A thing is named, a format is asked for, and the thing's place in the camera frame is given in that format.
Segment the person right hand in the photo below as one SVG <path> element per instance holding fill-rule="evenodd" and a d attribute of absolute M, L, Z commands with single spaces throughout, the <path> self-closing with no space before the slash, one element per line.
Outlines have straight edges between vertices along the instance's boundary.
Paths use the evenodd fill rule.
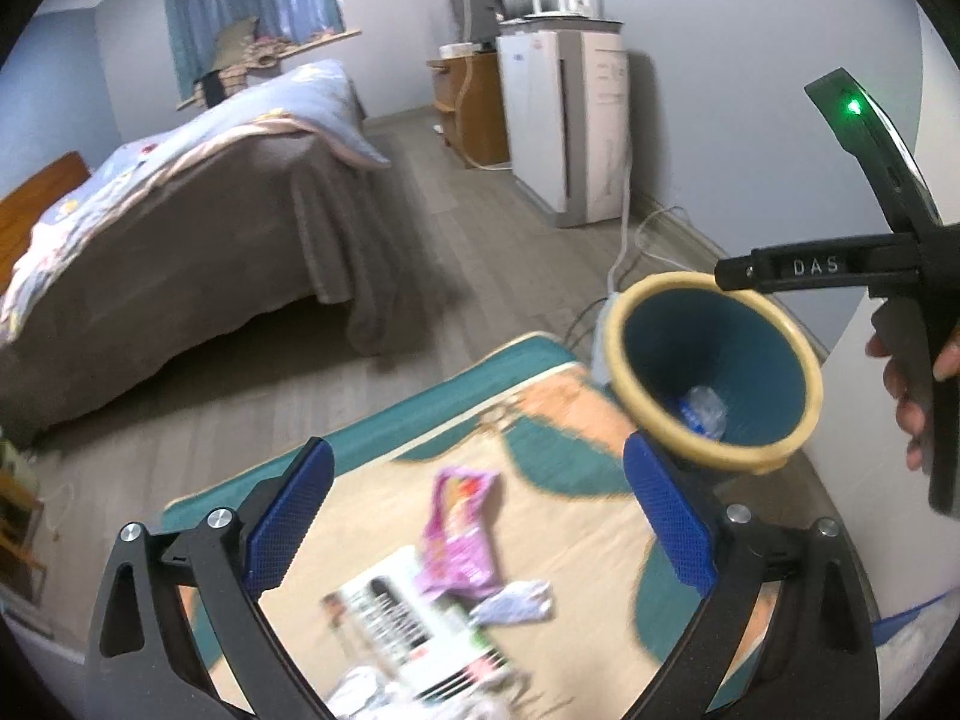
<path fill-rule="evenodd" d="M 887 361 L 884 369 L 884 387 L 890 397 L 896 399 L 896 424 L 903 433 L 910 436 L 907 447 L 907 466 L 910 472 L 916 472 L 923 466 L 921 436 L 926 429 L 926 413 L 913 400 L 913 386 L 907 371 L 892 356 L 884 342 L 878 338 L 877 333 L 867 341 L 866 355 L 869 358 Z M 958 367 L 960 367 L 960 343 L 958 343 L 958 330 L 953 330 L 932 365 L 932 377 L 939 382 L 955 379 L 958 376 Z"/>

